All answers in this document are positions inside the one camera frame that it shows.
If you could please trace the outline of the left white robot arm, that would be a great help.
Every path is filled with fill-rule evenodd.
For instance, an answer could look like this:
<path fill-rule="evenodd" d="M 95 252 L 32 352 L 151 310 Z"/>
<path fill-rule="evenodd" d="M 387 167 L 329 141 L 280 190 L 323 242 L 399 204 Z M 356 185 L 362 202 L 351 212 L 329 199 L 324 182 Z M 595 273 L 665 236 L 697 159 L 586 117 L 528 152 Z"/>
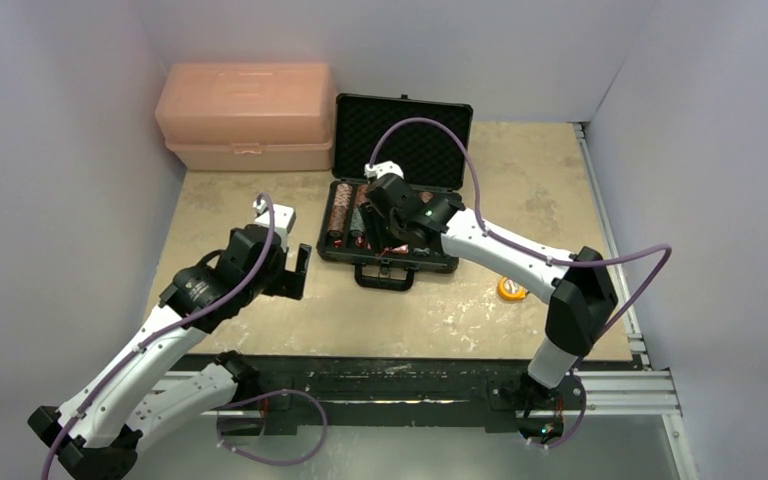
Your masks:
<path fill-rule="evenodd" d="M 218 354 L 191 379 L 152 389 L 189 350 L 258 296 L 300 300 L 310 246 L 285 267 L 289 226 L 234 228 L 225 248 L 175 274 L 140 330 L 102 371 L 59 406 L 40 406 L 28 425 L 47 446 L 40 476 L 59 463 L 73 479 L 121 479 L 157 440 L 216 407 L 266 407 L 294 390 L 264 389 L 238 351 Z"/>

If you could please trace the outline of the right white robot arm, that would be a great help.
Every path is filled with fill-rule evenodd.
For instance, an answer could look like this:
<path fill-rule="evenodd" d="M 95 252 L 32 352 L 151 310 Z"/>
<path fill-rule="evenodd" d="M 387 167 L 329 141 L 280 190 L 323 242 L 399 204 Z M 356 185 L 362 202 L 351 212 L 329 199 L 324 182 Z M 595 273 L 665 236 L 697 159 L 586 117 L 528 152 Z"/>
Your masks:
<path fill-rule="evenodd" d="M 476 211 L 454 198 L 425 202 L 396 173 L 371 174 L 367 198 L 399 243 L 483 266 L 547 305 L 544 338 L 521 392 L 536 407 L 556 399 L 563 377 L 590 353 L 618 303 L 601 254 L 590 247 L 574 253 L 535 243 L 480 222 Z"/>

